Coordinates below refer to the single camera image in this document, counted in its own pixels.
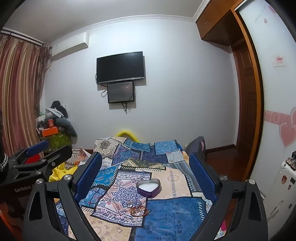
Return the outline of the orange box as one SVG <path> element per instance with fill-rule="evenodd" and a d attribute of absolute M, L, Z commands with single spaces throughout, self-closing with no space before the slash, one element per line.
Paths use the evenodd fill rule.
<path fill-rule="evenodd" d="M 46 128 L 44 130 L 41 131 L 42 133 L 42 137 L 47 137 L 47 136 L 51 136 L 51 135 L 55 135 L 59 132 L 58 128 L 56 126 L 52 127 L 52 128 Z"/>

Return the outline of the yellow cloth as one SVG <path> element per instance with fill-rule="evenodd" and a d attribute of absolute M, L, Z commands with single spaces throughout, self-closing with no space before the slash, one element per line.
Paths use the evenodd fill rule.
<path fill-rule="evenodd" d="M 49 182 L 59 181 L 68 174 L 72 175 L 77 170 L 77 168 L 77 166 L 69 165 L 68 163 L 63 162 L 58 167 L 53 169 L 53 173 L 49 177 Z"/>

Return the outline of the pile of clothes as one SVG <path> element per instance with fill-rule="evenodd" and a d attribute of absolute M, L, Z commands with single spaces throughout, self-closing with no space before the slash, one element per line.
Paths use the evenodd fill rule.
<path fill-rule="evenodd" d="M 78 135 L 69 121 L 67 110 L 58 100 L 53 101 L 50 108 L 45 108 L 45 113 L 35 119 L 35 124 L 40 137 L 42 137 L 42 130 L 56 126 L 58 133 L 69 136 L 73 144 L 77 142 Z"/>

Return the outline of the white suitcase with stickers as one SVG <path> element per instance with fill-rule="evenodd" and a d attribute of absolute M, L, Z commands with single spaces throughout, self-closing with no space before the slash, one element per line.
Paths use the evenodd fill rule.
<path fill-rule="evenodd" d="M 295 152 L 282 162 L 264 200 L 268 223 L 285 223 L 295 208 Z"/>

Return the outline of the blue patchwork bed cover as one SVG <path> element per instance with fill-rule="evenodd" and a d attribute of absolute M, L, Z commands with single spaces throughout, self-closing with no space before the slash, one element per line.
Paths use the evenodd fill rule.
<path fill-rule="evenodd" d="M 190 240 L 210 211 L 189 156 L 175 141 L 95 141 L 102 165 L 79 201 L 101 240 Z"/>

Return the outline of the purple heart-shaped tin box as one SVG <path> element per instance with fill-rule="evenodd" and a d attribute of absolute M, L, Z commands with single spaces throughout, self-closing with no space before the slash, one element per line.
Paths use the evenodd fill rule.
<path fill-rule="evenodd" d="M 137 182 L 137 192 L 146 198 L 156 197 L 162 190 L 161 182 L 157 178 Z"/>

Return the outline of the red striped curtain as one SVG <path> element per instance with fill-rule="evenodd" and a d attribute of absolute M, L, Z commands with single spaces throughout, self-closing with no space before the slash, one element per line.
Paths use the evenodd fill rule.
<path fill-rule="evenodd" d="M 49 58 L 49 44 L 38 46 L 1 35 L 3 147 L 9 156 L 40 141 L 35 119 L 40 113 Z"/>

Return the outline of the dark purple pillow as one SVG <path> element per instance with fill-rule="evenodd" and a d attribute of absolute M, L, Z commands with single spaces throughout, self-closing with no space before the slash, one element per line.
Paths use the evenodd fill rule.
<path fill-rule="evenodd" d="M 193 141 L 191 141 L 186 147 L 185 152 L 188 156 L 190 156 L 192 153 L 198 153 L 198 156 L 205 160 L 205 154 L 206 154 L 206 145 L 205 145 L 205 139 L 202 136 L 199 136 L 195 138 Z"/>

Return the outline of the white air conditioner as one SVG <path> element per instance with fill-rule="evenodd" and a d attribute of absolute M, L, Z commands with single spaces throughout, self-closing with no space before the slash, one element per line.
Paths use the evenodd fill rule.
<path fill-rule="evenodd" d="M 87 49 L 89 46 L 88 32 L 79 33 L 52 46 L 52 58 L 61 59 L 70 54 Z"/>

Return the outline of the yellow curved bed rail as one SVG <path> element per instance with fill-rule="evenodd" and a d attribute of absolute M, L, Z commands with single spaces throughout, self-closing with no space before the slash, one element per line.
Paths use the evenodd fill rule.
<path fill-rule="evenodd" d="M 129 130 L 121 130 L 116 134 L 116 136 L 117 137 L 126 137 L 126 138 L 129 138 L 133 142 L 139 143 L 139 139 L 136 137 L 136 135 Z"/>

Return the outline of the pink heart wall sticker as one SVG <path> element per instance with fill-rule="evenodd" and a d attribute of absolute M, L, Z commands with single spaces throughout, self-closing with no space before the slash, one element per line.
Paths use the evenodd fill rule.
<path fill-rule="evenodd" d="M 284 148 L 287 148 L 296 140 L 296 127 L 295 125 L 281 123 L 279 126 L 279 134 Z"/>

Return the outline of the small black wall monitor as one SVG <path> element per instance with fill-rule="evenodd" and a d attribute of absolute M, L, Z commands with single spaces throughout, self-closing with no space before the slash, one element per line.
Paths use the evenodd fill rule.
<path fill-rule="evenodd" d="M 134 101 L 134 83 L 126 81 L 108 84 L 107 98 L 109 104 Z"/>

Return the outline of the black wall television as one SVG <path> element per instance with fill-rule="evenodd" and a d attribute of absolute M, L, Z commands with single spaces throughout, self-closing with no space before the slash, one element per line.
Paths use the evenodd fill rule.
<path fill-rule="evenodd" d="M 97 58 L 95 78 L 97 84 L 145 79 L 143 52 L 121 53 Z"/>

